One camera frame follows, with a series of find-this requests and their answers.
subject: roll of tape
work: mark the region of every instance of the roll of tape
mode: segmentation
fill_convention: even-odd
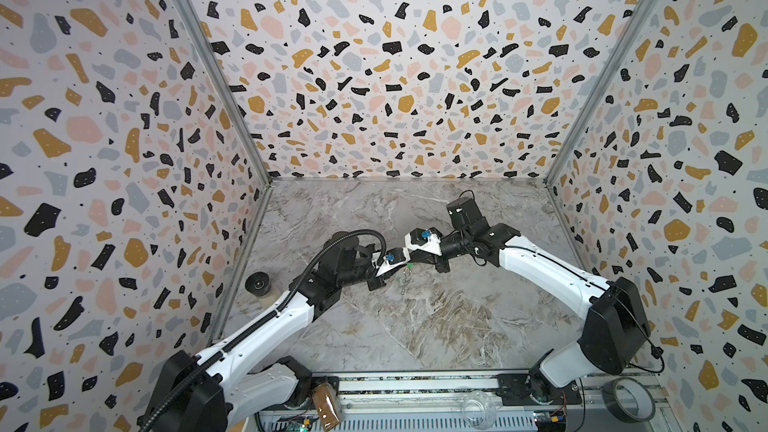
[[[656,403],[648,389],[635,379],[619,377],[603,384],[605,407],[614,417],[634,424],[645,422],[656,414]]]

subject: terrazzo pattern wallpaper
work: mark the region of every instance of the terrazzo pattern wallpaper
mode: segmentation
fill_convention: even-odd
[[[0,0],[0,430],[136,430],[258,195],[169,0]]]
[[[192,0],[272,176],[538,177],[638,0]]]
[[[660,0],[554,183],[641,291],[685,430],[768,427],[766,55],[768,0]]]

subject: robotic arm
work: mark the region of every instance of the robotic arm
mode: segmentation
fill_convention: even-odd
[[[550,350],[529,370],[526,394],[546,404],[572,380],[587,374],[619,374],[650,328],[635,285],[626,278],[611,282],[541,250],[506,224],[489,226],[473,197],[447,205],[454,230],[417,228],[405,247],[386,249],[378,232],[338,232],[293,280],[280,300],[228,338],[191,358],[180,351],[164,365],[140,432],[225,430],[274,404],[300,406],[310,393],[312,373],[288,357],[249,374],[269,352],[314,322],[338,302],[345,286],[366,282],[369,290],[409,263],[450,272],[449,261],[469,254],[522,275],[565,303],[584,320],[580,339]],[[374,235],[380,248],[361,246],[360,235]],[[658,358],[661,350],[653,348]]]

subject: transparent cup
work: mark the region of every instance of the transparent cup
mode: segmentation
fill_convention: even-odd
[[[462,402],[462,418],[474,429],[490,429],[496,421],[496,405],[490,395],[474,390]]]

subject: gray marble surface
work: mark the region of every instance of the gray marble surface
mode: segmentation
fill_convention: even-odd
[[[513,226],[576,263],[540,182],[275,182],[244,278],[264,271],[284,291],[341,230],[373,228],[388,248],[416,227],[450,232],[446,204],[466,188],[475,191],[489,224]],[[363,244],[373,240],[361,237]],[[451,269],[438,274],[415,264],[374,292],[365,284],[345,288],[330,311],[284,341],[264,365],[293,355],[313,371],[528,368],[579,336],[580,319],[517,274],[480,267],[470,257],[453,259]],[[225,332],[261,310],[241,284]]]

